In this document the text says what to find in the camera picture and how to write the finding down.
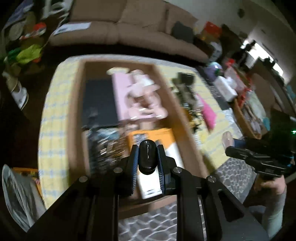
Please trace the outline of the person right hand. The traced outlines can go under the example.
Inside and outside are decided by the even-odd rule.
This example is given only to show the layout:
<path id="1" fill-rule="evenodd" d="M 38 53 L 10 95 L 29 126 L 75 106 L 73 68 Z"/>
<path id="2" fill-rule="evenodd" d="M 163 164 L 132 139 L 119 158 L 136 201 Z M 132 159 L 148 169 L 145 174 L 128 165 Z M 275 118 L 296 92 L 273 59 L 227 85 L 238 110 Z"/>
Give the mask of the person right hand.
<path id="1" fill-rule="evenodd" d="M 264 180 L 260 175 L 255 179 L 254 190 L 256 192 L 260 191 L 262 188 L 271 189 L 274 195 L 281 195 L 285 192 L 287 185 L 285 183 L 285 177 L 281 175 L 274 180 Z"/>

